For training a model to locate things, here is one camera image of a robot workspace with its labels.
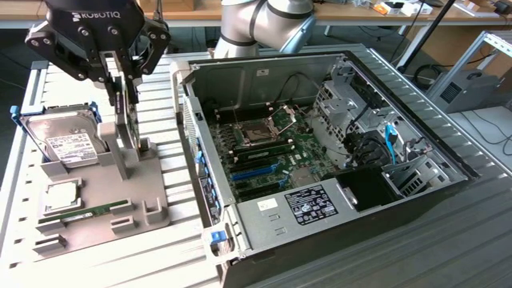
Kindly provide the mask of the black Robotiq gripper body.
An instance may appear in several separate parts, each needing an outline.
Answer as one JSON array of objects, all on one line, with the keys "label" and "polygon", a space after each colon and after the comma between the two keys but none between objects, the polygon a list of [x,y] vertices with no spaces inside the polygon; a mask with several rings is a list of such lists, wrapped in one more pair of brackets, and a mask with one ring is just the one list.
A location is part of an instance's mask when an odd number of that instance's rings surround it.
[{"label": "black Robotiq gripper body", "polygon": [[44,58],[91,60],[109,53],[132,58],[132,46],[144,27],[136,1],[45,1]]}]

